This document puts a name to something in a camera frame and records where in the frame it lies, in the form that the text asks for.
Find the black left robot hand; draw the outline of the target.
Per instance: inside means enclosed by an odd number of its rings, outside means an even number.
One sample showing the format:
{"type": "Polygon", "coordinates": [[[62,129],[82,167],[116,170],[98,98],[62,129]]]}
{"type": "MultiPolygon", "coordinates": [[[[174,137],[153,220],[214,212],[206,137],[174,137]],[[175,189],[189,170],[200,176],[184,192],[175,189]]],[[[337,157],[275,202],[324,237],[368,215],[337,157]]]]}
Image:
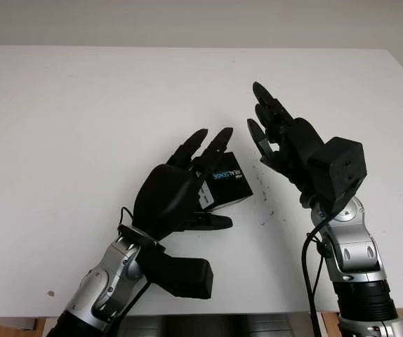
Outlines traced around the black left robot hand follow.
{"type": "Polygon", "coordinates": [[[233,128],[223,128],[201,155],[195,152],[207,136],[194,132],[169,159],[155,166],[139,189],[132,225],[157,241],[175,232],[199,206],[199,191],[227,149],[233,128]]]}

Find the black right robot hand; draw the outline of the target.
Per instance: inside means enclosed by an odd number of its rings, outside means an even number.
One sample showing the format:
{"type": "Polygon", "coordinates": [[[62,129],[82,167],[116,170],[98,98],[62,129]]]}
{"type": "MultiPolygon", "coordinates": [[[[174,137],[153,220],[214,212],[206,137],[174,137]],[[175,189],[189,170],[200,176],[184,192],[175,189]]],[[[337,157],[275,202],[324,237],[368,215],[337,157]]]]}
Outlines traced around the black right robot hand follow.
{"type": "Polygon", "coordinates": [[[260,161],[289,179],[300,191],[303,208],[313,207],[316,192],[308,169],[308,158],[323,144],[312,125],[293,118],[286,108],[257,81],[253,83],[257,120],[248,119],[251,137],[260,161]]]}

